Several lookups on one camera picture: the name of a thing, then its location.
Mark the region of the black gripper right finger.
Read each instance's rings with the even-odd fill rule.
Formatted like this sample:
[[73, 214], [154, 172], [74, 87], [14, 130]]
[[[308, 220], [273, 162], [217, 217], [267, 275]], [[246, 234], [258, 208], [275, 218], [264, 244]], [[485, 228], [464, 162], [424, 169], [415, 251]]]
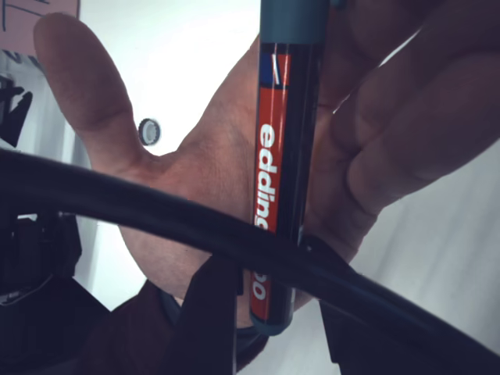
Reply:
[[327, 267], [335, 282], [320, 300], [330, 358], [343, 374], [447, 374], [431, 352], [437, 319], [355, 272], [323, 240], [300, 246]]

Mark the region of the person's left hand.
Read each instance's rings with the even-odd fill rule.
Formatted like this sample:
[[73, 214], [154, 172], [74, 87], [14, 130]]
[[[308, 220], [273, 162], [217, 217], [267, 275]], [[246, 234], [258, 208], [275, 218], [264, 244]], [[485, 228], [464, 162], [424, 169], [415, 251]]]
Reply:
[[[257, 45], [179, 148], [155, 156], [86, 25], [53, 13], [37, 22], [34, 44], [94, 170], [250, 220]], [[317, 121], [305, 232], [351, 260], [385, 207], [498, 140], [498, 2], [351, 1], [331, 10]]]

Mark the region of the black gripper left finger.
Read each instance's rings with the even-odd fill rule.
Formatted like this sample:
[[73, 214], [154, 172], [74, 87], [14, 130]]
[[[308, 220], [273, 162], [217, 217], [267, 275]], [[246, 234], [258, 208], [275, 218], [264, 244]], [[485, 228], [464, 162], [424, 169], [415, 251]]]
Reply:
[[165, 374], [236, 373], [238, 268], [212, 256], [192, 277], [163, 361]]

